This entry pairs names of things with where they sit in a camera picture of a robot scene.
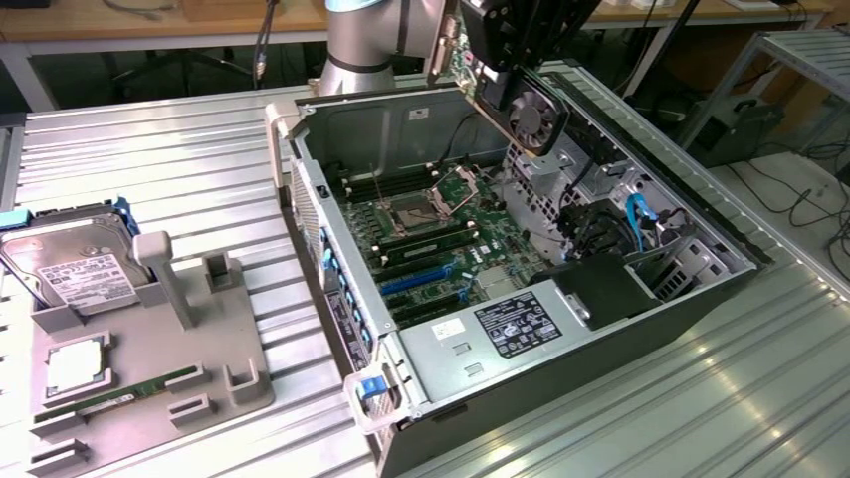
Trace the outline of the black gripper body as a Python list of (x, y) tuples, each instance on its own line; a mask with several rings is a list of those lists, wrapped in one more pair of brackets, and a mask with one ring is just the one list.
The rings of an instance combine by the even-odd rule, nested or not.
[(460, 1), (471, 55), (492, 71), (537, 67), (597, 6), (597, 0)]

